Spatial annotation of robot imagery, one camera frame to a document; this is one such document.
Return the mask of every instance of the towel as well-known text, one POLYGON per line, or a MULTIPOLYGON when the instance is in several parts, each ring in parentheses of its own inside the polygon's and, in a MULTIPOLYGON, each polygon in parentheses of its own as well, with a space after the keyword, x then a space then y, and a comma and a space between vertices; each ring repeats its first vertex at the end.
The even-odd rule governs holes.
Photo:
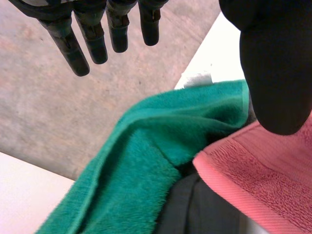
POLYGON ((272 234, 312 233, 312 116, 294 135, 255 122, 193 161, 217 194, 272 234))
POLYGON ((179 166, 248 116, 245 81, 170 91, 119 120, 38 234, 148 234, 179 166))

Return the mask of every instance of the black object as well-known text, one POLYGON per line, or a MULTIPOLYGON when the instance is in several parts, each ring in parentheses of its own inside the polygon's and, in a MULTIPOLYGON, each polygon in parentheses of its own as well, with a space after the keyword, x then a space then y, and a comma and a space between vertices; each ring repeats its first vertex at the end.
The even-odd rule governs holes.
POLYGON ((193 173, 170 190, 153 234, 239 234, 239 216, 193 173))
POLYGON ((146 45, 153 46, 159 41, 160 9, 168 0, 139 0, 141 30, 146 45))
MULTIPOLYGON (((159 38, 158 21, 160 8, 168 0, 141 1, 140 12, 144 41, 156 44, 159 38)), ((92 61, 103 64, 107 61, 107 50, 101 19, 106 9, 109 32, 115 52, 128 48, 127 14, 137 0, 10 0, 20 11, 36 18, 48 30, 64 58, 77 76, 89 73, 89 65, 71 28, 71 13, 83 34, 92 61)))
POLYGON ((73 72, 79 77, 88 74, 90 68, 72 30, 72 19, 67 18, 55 22, 40 20, 40 23, 48 30, 73 72))
POLYGON ((107 0, 106 15, 112 46, 116 53, 128 49, 128 13, 136 5, 137 0, 107 0))
POLYGON ((74 2, 76 20, 95 64, 103 64, 108 59, 101 25, 105 7, 106 1, 103 0, 74 2))
POLYGON ((312 110, 312 1, 219 2, 241 30, 240 62, 259 122, 294 134, 312 110))

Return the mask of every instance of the green towel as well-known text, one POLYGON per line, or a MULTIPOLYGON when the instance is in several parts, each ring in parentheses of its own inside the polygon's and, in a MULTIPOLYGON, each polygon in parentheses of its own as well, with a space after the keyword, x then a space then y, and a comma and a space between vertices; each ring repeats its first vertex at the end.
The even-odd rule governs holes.
POLYGON ((127 111, 38 234, 150 234, 177 167, 240 129, 245 81, 174 90, 127 111))

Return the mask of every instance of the pink towel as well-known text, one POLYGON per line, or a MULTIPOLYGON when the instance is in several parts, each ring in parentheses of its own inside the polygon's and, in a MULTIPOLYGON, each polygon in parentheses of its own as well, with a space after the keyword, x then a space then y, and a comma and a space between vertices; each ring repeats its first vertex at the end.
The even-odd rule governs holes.
POLYGON ((311 115, 292 136, 253 123, 193 163, 211 189, 270 233, 312 233, 311 115))

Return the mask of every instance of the white surface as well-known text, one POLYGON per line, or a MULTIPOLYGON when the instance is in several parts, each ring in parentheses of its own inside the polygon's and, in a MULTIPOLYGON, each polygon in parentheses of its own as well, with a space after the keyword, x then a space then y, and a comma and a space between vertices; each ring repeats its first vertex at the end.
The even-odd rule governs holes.
POLYGON ((0 153, 0 234, 32 234, 74 182, 0 153))
POLYGON ((175 88, 196 83, 196 79, 203 84, 244 79, 239 36, 240 31, 220 13, 175 88))

